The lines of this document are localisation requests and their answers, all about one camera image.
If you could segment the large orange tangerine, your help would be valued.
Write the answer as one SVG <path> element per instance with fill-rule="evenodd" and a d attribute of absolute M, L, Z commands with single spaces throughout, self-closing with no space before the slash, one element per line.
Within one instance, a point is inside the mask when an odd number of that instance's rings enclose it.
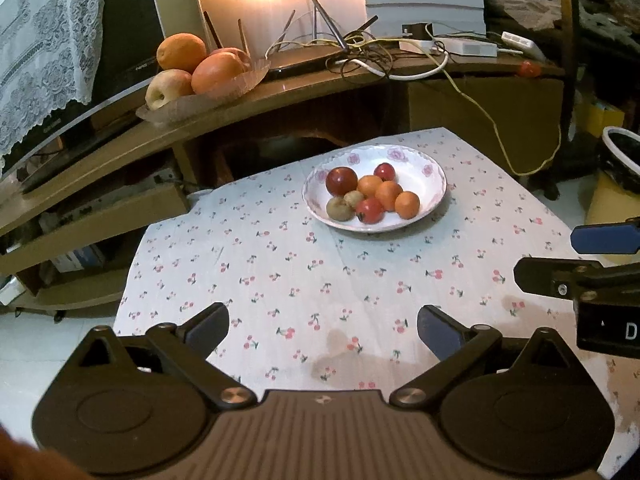
<path fill-rule="evenodd" d="M 402 193 L 402 187 L 395 181 L 383 181 L 375 190 L 374 197 L 386 211 L 395 210 L 396 198 Z"/>

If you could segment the brown kiwi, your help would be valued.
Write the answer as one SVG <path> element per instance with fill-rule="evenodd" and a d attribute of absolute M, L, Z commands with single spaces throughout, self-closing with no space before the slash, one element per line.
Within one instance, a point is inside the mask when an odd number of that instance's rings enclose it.
<path fill-rule="evenodd" d="M 343 196 L 334 196 L 326 203 L 326 214 L 332 220 L 345 222 L 354 218 L 355 211 Z"/>
<path fill-rule="evenodd" d="M 344 195 L 344 202 L 355 210 L 357 206 L 366 199 L 366 196 L 358 190 L 353 190 Z"/>

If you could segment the brown kiwi front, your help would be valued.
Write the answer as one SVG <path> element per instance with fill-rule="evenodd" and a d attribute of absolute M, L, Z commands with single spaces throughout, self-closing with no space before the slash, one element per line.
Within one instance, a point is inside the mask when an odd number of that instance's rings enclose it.
<path fill-rule="evenodd" d="M 326 203 L 326 214 L 332 220 L 345 222 L 354 218 L 355 211 L 343 196 L 334 196 Z"/>

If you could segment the large dark red tomato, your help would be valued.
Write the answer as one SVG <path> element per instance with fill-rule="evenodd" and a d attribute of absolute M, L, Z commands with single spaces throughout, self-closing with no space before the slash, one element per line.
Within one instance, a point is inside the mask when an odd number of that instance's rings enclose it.
<path fill-rule="evenodd" d="M 356 191 L 358 186 L 357 174 L 349 167 L 335 167 L 326 175 L 326 189 L 332 196 L 344 196 Z"/>

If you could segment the white rimmed bucket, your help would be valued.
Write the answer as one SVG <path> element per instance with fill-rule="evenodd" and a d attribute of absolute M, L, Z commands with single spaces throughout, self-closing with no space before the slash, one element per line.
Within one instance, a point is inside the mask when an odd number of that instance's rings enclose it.
<path fill-rule="evenodd" d="M 639 179 L 639 135 L 622 127 L 605 127 L 601 164 L 621 179 Z"/>

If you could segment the curved wooden tv stand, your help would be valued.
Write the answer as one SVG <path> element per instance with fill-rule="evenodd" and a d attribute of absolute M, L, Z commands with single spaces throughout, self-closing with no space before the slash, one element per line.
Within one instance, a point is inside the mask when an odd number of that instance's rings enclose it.
<path fill-rule="evenodd" d="M 2 272 L 24 286 L 14 306 L 53 312 L 119 299 L 133 232 L 184 214 L 190 188 L 223 185 L 240 171 L 254 174 L 253 165 L 228 164 L 229 148 L 306 138 L 349 146 L 445 127 L 501 167 L 533 170 L 559 143 L 570 87 L 559 67 L 544 64 L 538 78 L 523 78 L 516 73 L 520 64 L 510 55 L 454 58 L 441 73 L 407 82 L 317 72 L 258 84 L 237 101 L 184 122 L 139 122 L 35 191 L 11 196 L 1 207 L 2 233 L 140 170 L 151 157 L 169 156 L 181 181 L 153 185 L 4 254 Z"/>

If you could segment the cherry print tablecloth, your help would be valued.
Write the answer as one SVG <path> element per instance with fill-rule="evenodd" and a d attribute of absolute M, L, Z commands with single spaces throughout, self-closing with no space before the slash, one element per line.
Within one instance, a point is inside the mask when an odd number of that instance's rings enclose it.
<path fill-rule="evenodd" d="M 570 303 L 524 294 L 513 279 L 519 258 L 572 255 L 565 223 L 446 129 L 396 141 L 446 174 L 447 194 L 425 219 L 365 236 L 325 226 L 303 201 L 316 158 L 195 195 L 187 214 L 146 230 L 116 332 L 182 323 L 222 302 L 230 330 L 210 359 L 257 393 L 392 392 L 435 363 L 416 333 L 426 304 L 508 337 L 548 326 L 574 344 Z"/>

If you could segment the white floral ceramic plate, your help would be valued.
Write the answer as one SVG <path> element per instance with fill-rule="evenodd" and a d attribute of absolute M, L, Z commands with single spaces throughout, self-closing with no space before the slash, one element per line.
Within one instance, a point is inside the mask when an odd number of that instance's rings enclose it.
<path fill-rule="evenodd" d="M 322 160 L 303 185 L 311 215 L 332 228 L 390 232 L 431 214 L 444 199 L 447 179 L 436 160 L 392 144 L 350 148 Z"/>

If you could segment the small red object on shelf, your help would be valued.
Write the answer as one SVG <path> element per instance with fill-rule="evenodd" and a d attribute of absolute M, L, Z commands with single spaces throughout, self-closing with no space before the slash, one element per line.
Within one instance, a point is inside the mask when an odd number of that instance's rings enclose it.
<path fill-rule="evenodd" d="M 523 78 L 538 78 L 542 73 L 542 69 L 538 63 L 525 60 L 518 66 L 516 73 Z"/>

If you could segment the white power adapter box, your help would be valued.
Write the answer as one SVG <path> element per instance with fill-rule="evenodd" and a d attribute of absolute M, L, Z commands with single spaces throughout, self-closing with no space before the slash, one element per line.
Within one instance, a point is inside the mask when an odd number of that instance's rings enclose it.
<path fill-rule="evenodd" d="M 445 49 L 452 54 L 462 56 L 476 56 L 477 58 L 496 58 L 499 53 L 524 55 L 539 62 L 546 62 L 547 58 L 533 40 L 523 36 L 503 32 L 500 35 L 503 47 L 488 40 L 479 40 L 462 37 L 439 37 Z"/>

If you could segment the glass fruit tray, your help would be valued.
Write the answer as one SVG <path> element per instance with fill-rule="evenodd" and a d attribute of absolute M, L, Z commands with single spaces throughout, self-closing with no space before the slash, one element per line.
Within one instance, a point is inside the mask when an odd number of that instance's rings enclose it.
<path fill-rule="evenodd" d="M 258 58 L 252 62 L 248 72 L 218 84 L 209 92 L 180 96 L 158 110 L 150 110 L 146 104 L 143 104 L 136 110 L 136 115 L 146 122 L 161 125 L 184 122 L 187 119 L 203 115 L 211 110 L 216 110 L 216 108 L 229 105 L 254 90 L 267 75 L 270 65 L 268 58 Z"/>

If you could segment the yellow apple on tray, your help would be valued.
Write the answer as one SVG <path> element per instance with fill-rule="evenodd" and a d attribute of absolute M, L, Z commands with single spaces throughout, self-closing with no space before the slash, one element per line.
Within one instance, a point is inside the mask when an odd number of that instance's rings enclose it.
<path fill-rule="evenodd" d="M 192 75 L 185 70 L 162 70 L 150 82 L 145 92 L 145 104 L 149 110 L 158 110 L 171 101 L 190 96 Z"/>

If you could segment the orange on tray front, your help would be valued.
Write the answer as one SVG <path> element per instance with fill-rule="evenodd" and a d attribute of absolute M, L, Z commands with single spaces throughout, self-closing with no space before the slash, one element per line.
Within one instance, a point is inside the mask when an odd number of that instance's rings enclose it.
<path fill-rule="evenodd" d="M 213 90 L 217 84 L 224 84 L 244 72 L 244 63 L 234 53 L 214 53 L 196 66 L 191 87 L 195 94 L 203 94 Z"/>

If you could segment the orange on tray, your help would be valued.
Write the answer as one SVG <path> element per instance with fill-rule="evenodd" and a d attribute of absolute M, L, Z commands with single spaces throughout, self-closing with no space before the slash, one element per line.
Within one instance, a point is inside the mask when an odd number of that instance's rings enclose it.
<path fill-rule="evenodd" d="M 163 40 L 156 50 L 156 60 L 163 70 L 192 73 L 207 56 L 206 44 L 199 36 L 179 32 Z"/>
<path fill-rule="evenodd" d="M 191 87 L 195 94 L 203 94 L 213 90 L 217 84 L 224 84 L 244 72 L 244 63 L 234 53 L 214 53 L 196 66 Z"/>

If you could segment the orange on tray rear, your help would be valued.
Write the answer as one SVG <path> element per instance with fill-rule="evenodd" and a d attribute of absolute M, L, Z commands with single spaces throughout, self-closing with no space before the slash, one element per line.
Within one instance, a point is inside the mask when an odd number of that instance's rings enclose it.
<path fill-rule="evenodd" d="M 163 40 L 156 50 L 156 60 L 163 70 L 192 73 L 207 56 L 206 44 L 199 36 L 179 32 Z"/>

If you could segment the white lace cloth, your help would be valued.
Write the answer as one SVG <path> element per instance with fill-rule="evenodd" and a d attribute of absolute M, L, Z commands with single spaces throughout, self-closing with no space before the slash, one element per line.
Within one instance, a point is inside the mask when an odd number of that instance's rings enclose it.
<path fill-rule="evenodd" d="M 104 0 L 1 0 L 1 154 L 69 102 L 92 100 Z"/>

